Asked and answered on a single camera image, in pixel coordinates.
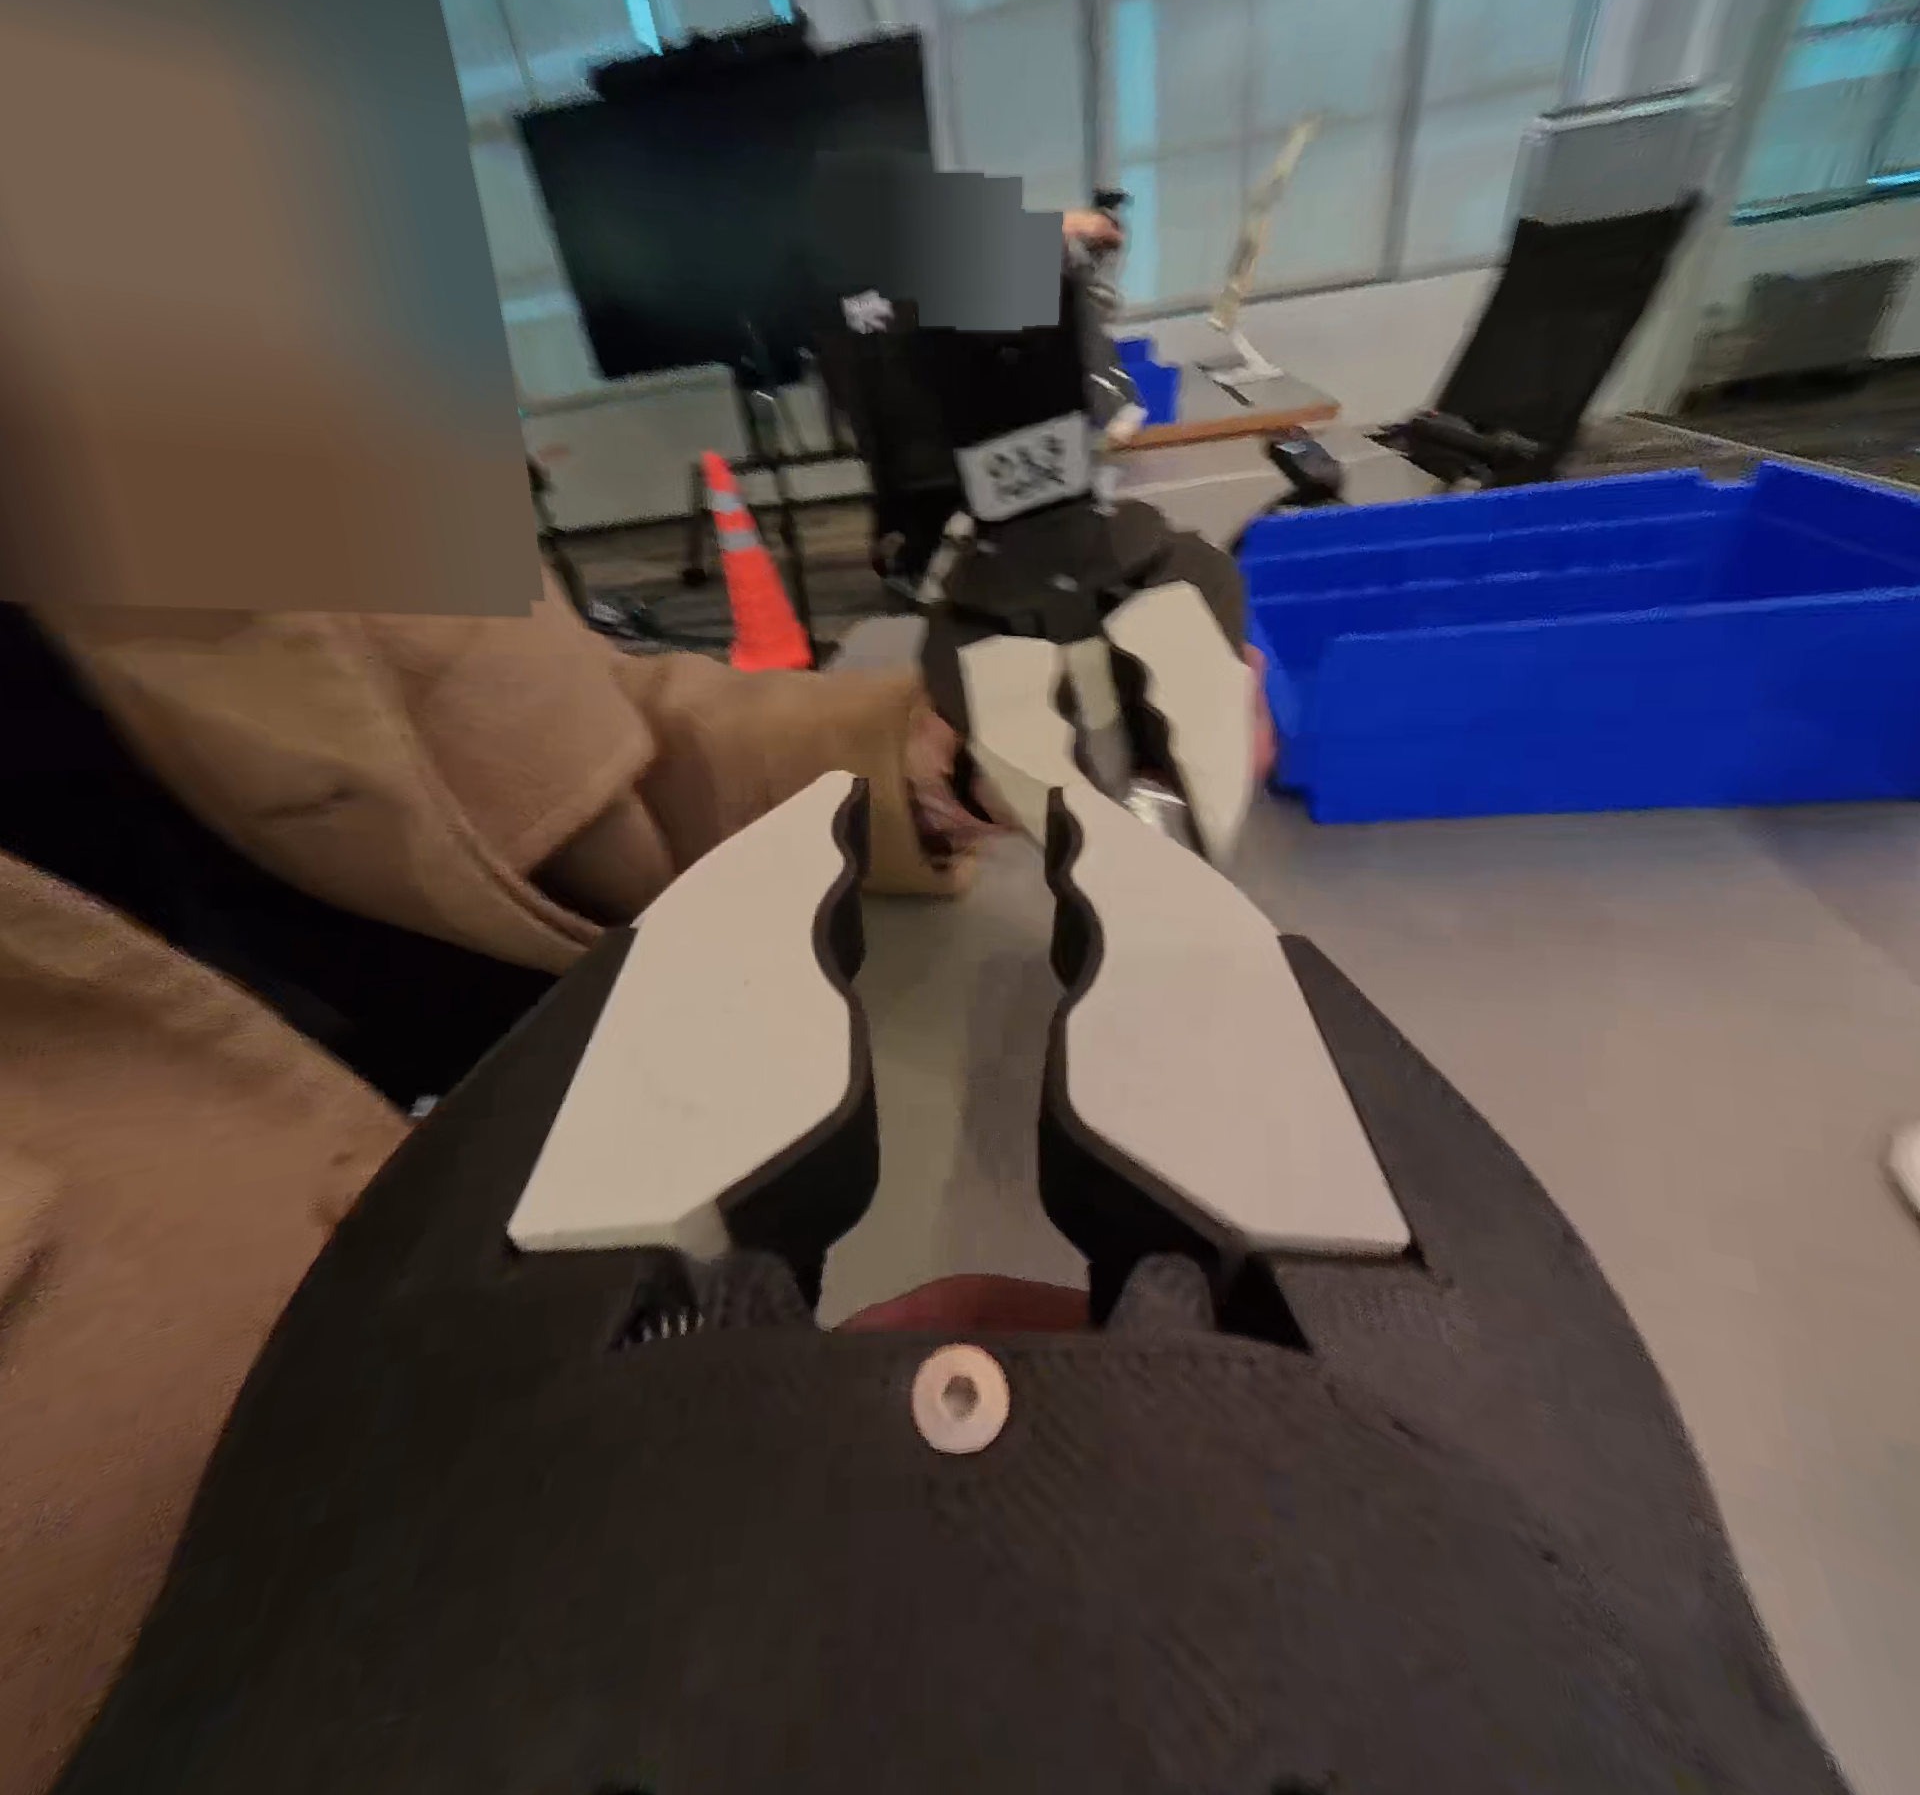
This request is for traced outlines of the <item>person's left forearm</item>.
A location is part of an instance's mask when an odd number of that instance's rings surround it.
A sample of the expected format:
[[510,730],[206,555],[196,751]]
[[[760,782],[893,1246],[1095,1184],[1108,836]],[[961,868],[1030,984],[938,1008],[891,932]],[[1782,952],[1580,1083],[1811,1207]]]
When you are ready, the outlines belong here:
[[867,781],[924,684],[910,670],[743,674],[701,655],[618,655],[643,754],[567,863],[600,919],[632,919],[713,849],[828,772]]

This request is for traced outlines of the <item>glass window wall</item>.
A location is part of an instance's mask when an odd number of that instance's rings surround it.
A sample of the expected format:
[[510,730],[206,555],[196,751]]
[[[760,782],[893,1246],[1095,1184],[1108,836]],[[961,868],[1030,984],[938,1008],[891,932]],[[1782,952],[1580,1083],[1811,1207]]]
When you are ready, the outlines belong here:
[[[1489,270],[1528,127],[1748,73],[1768,0],[440,0],[471,124],[585,92],[595,63],[805,18],[823,43],[915,31],[935,148],[1044,205],[1115,182],[1137,308],[1213,292],[1286,138],[1300,164],[1256,296]],[[1892,70],[1916,0],[1789,9],[1852,91]]]

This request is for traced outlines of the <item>grey desk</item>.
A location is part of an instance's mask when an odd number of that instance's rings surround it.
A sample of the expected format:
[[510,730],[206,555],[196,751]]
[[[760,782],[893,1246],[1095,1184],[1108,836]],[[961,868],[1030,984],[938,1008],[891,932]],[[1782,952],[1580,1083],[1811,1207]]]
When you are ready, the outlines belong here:
[[1669,1487],[1708,1489],[1852,1792],[1916,1792],[1916,806],[1322,828],[1261,803],[1236,884],[1284,934],[1381,1163],[1503,1144],[1612,1288],[1691,1446],[1634,1465],[1626,1393],[1522,1388],[1517,1313],[1389,1279],[1442,1388],[1405,1423],[1497,1468],[1648,1598]]

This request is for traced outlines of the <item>black television screen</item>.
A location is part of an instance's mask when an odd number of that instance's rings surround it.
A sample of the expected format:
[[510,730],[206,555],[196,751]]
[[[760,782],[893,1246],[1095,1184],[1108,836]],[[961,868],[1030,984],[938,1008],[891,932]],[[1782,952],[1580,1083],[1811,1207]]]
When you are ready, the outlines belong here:
[[794,384],[819,346],[806,191],[830,153],[929,158],[924,41],[760,23],[600,63],[516,120],[602,374]]

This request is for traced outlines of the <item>orange traffic cone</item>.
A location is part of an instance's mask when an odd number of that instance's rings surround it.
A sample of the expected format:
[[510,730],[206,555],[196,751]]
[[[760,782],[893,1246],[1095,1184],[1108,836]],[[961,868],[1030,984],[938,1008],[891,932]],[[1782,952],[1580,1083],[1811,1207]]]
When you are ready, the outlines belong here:
[[700,454],[700,472],[729,595],[729,665],[743,674],[811,671],[814,662],[806,629],[730,465],[707,450]]

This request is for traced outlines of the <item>person's left hand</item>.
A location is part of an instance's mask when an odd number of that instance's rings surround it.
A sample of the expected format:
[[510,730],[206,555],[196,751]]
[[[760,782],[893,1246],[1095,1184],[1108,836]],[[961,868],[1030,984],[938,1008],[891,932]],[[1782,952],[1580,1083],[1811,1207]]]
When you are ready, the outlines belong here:
[[867,890],[876,895],[961,894],[996,823],[965,807],[957,790],[961,741],[924,701],[888,728],[867,769]]

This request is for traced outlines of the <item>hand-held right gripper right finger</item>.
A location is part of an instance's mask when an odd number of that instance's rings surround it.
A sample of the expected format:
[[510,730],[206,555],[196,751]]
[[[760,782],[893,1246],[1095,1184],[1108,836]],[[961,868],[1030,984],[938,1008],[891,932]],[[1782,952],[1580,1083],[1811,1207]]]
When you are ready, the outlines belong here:
[[1139,1264],[1195,1265],[1225,1331],[1284,1331],[1276,1262],[1391,1265],[1405,1207],[1284,936],[1196,853],[1091,786],[1046,798],[1039,1196],[1097,1323]]

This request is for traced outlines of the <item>person's black inner garment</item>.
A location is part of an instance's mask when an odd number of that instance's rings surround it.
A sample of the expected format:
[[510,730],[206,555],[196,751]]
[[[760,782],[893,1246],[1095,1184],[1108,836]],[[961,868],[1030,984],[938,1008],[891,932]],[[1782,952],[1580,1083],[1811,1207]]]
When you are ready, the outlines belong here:
[[12,605],[1,849],[219,971],[404,1113],[456,1089],[555,984],[252,864],[163,790]]

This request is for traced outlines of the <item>black controller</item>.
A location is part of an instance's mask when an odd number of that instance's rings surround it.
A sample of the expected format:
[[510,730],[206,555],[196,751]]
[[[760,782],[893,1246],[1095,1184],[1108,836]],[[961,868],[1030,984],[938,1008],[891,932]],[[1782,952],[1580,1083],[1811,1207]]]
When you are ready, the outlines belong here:
[[1442,487],[1510,487],[1524,479],[1535,448],[1506,430],[1427,408],[1370,432],[1380,450],[1407,461]]

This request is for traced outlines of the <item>long blue plastic bin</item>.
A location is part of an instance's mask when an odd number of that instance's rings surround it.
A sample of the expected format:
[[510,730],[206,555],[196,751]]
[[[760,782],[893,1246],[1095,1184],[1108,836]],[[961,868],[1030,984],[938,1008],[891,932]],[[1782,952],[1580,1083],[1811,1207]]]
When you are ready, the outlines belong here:
[[1275,789],[1322,826],[1918,790],[1918,499],[1764,461],[1271,511]]

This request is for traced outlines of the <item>person's beige coat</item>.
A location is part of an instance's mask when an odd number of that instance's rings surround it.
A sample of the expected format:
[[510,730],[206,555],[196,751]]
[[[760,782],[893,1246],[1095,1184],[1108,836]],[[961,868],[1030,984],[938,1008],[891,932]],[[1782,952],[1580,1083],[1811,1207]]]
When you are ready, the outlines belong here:
[[[282,884],[555,979],[600,939],[567,853],[643,739],[619,654],[557,588],[506,619],[27,616],[163,790]],[[45,1792],[252,1358],[411,1125],[251,993],[5,853],[1,940],[3,1792]]]

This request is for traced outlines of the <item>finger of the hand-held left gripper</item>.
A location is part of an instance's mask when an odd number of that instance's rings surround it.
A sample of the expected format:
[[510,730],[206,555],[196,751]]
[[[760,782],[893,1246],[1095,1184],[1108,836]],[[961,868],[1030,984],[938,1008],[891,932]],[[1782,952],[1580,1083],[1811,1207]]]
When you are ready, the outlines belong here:
[[1104,635],[1139,678],[1139,719],[1164,746],[1205,858],[1232,858],[1261,786],[1261,684],[1198,588],[1145,588],[1115,609]]
[[959,651],[957,789],[1030,843],[1044,843],[1052,798],[1081,779],[1063,678],[1066,655],[1042,637],[991,635]]

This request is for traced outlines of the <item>silver framed panel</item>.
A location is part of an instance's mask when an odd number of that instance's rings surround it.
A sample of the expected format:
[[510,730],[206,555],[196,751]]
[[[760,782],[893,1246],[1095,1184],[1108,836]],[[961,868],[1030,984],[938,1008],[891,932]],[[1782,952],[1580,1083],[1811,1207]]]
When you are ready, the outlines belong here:
[[1733,94],[1694,85],[1535,117],[1511,185],[1514,224],[1594,224],[1679,207],[1708,191]]

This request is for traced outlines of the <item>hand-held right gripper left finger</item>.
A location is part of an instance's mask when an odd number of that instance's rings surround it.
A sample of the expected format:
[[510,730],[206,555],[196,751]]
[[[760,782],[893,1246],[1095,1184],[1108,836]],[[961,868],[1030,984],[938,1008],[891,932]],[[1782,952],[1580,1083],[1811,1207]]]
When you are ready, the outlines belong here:
[[830,772],[632,924],[506,1221],[519,1255],[638,1262],[622,1331],[714,1328],[720,1264],[775,1260],[814,1310],[876,1196],[861,884],[871,790]]

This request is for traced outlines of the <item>grey table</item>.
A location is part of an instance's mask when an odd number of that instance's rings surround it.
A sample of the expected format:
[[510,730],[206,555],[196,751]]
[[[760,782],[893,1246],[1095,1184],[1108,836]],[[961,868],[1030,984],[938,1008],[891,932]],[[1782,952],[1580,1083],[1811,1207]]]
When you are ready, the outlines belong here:
[[1307,490],[1272,462],[1272,443],[1322,453],[1319,472],[1333,499],[1350,508],[1405,503],[1442,483],[1364,430],[1330,424],[1278,438],[1236,438],[1167,448],[1128,448],[1113,461],[1115,487],[1156,505],[1176,531],[1204,534],[1229,550],[1265,511],[1307,508]]

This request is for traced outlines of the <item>grey bench seat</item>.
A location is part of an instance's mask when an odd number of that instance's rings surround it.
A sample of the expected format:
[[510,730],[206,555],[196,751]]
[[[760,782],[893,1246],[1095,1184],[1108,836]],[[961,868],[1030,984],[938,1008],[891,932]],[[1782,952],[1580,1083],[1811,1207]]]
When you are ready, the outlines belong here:
[[1916,262],[1764,272],[1706,308],[1685,391],[1852,374],[1916,356]]

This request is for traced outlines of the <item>acrylic sign stand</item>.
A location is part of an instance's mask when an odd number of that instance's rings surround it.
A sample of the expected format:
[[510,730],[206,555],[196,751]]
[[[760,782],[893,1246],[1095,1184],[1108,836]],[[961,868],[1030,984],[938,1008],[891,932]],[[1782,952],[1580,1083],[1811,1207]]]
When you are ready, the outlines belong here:
[[1307,114],[1286,130],[1278,150],[1272,154],[1262,177],[1246,197],[1236,235],[1227,272],[1219,292],[1207,312],[1207,325],[1219,340],[1223,352],[1201,360],[1201,369],[1219,387],[1241,391],[1252,384],[1284,381],[1284,369],[1261,353],[1261,347],[1249,340],[1242,328],[1242,310],[1251,293],[1254,274],[1261,267],[1262,246],[1266,243],[1272,214],[1291,184],[1301,156],[1307,153],[1322,116]]

